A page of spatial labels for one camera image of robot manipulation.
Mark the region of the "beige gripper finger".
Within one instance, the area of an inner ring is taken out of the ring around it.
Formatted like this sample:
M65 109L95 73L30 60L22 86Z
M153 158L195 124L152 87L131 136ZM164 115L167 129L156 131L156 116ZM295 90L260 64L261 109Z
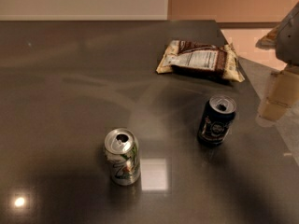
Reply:
M299 66L287 65L270 73L258 116L269 121L279 120L299 100Z

